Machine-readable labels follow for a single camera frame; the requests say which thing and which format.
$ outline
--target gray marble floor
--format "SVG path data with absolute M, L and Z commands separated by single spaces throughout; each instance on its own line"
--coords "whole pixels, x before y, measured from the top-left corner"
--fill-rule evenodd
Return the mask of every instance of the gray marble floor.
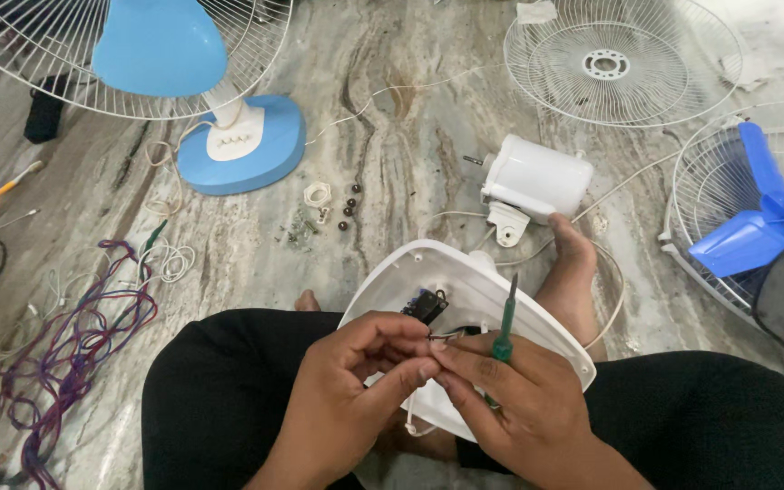
M 784 99 L 784 1 L 703 4 L 739 32 L 772 74 L 753 93 L 737 91 L 724 110 Z M 427 217 L 482 212 L 478 194 L 486 169 L 463 162 L 463 155 L 496 151 L 508 132 L 561 152 L 583 150 L 596 168 L 586 206 L 643 165 L 678 151 L 704 123 L 700 118 L 665 130 L 584 127 L 532 107 L 496 66 L 504 61 L 504 35 L 515 11 L 513 2 L 485 0 L 296 3 L 286 42 L 255 92 L 297 102 L 309 139 L 383 87 L 489 67 L 429 89 L 379 95 L 363 115 L 323 134 L 299 167 L 271 186 L 224 198 L 187 190 L 184 209 L 163 235 L 192 246 L 195 265 L 178 283 L 154 287 L 158 318 L 103 367 L 91 394 L 66 416 L 49 464 L 64 487 L 141 486 L 141 386 L 156 353 L 188 321 L 230 308 L 289 309 L 304 288 L 314 289 L 325 309 L 343 310 L 376 264 L 415 239 Z M 26 85 L 0 73 L 0 186 L 28 163 L 47 162 L 0 200 L 0 224 L 42 210 L 0 231 L 9 248 L 0 280 L 0 336 L 25 317 L 28 302 L 44 301 L 48 271 L 73 250 L 104 238 L 133 244 L 147 238 L 159 218 L 142 204 L 170 195 L 174 184 L 171 175 L 147 165 L 144 147 L 173 140 L 186 124 L 69 107 L 61 136 L 33 146 L 23 137 L 28 94 Z M 627 279 L 625 307 L 605 338 L 610 357 L 701 349 L 784 372 L 782 346 L 714 301 L 659 250 L 672 167 L 669 161 L 645 172 L 579 224 L 616 256 Z M 302 191 L 313 181 L 328 182 L 334 195 L 335 215 L 318 235 L 300 225 L 311 212 Z M 341 232 L 334 224 L 355 182 L 363 192 L 349 230 Z M 486 251 L 502 258 L 527 254 L 548 236 L 531 228 L 517 249 L 492 244 Z M 439 220 L 430 235 L 468 248 L 485 229 L 479 219 L 456 217 Z M 288 232 L 297 240 L 289 241 Z M 551 259 L 549 252 L 519 268 L 520 288 L 536 291 Z M 94 260 L 82 255 L 71 268 L 92 270 Z M 605 317 L 618 287 L 609 265 L 599 272 L 595 293 Z M 1 466 L 17 468 L 19 442 L 13 429 L 0 426 Z

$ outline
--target white wire fan guard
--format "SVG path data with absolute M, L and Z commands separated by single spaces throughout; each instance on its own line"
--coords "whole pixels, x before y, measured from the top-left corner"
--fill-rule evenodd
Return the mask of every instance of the white wire fan guard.
M 283 43 L 292 0 L 197 0 L 220 30 L 228 53 L 225 76 L 238 96 L 259 82 Z M 207 113 L 202 95 L 159 98 L 105 85 L 93 73 L 93 48 L 102 35 L 109 0 L 0 0 L 0 69 L 53 97 L 100 113 L 127 118 L 171 119 Z M 68 77 L 59 96 L 39 84 Z
M 739 211 L 760 209 L 760 192 L 737 130 L 737 124 L 747 118 L 764 130 L 784 177 L 784 102 L 750 106 L 716 118 L 686 142 L 677 159 L 665 230 L 659 239 L 666 242 L 662 250 L 710 294 L 754 324 L 749 316 L 765 268 L 716 277 L 687 252 Z
M 507 30 L 505 61 L 526 97 L 586 123 L 658 127 L 718 106 L 740 43 L 690 0 L 555 0 L 558 17 Z

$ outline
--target blue fan blade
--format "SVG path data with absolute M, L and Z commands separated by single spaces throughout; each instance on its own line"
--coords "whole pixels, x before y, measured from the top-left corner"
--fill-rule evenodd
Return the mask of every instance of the blue fan blade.
M 768 213 L 784 216 L 784 179 L 770 152 L 764 132 L 758 125 L 748 121 L 739 123 L 737 128 L 740 129 L 740 139 L 746 148 L 746 158 L 749 160 L 758 190 L 775 202 L 773 204 L 762 198 L 761 208 Z
M 760 211 L 742 211 L 688 252 L 717 277 L 767 265 L 784 250 L 784 226 Z
M 196 0 L 112 0 L 93 51 L 104 83 L 155 97 L 207 92 L 225 67 L 220 31 Z

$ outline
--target green screwdriver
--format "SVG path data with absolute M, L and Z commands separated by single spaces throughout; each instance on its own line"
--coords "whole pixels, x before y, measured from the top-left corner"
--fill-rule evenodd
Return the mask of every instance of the green screwdriver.
M 504 303 L 504 317 L 501 319 L 501 334 L 492 343 L 492 358 L 502 363 L 510 363 L 510 355 L 513 353 L 513 342 L 510 341 L 510 329 L 513 327 L 513 314 L 516 312 L 516 283 L 519 281 L 519 273 L 513 275 L 510 281 L 510 296 Z M 486 401 L 490 407 L 497 407 L 495 400 L 486 394 Z

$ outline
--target black pants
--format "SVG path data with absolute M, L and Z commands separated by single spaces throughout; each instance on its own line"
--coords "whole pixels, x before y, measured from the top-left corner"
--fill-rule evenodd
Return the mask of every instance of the black pants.
M 144 386 L 146 489 L 243 487 L 277 437 L 304 352 L 341 317 L 240 309 L 183 328 Z M 659 489 L 784 488 L 779 373 L 668 352 L 598 364 L 585 400 L 594 433 Z M 457 443 L 462 466 L 508 473 Z M 333 487 L 361 488 L 352 474 Z

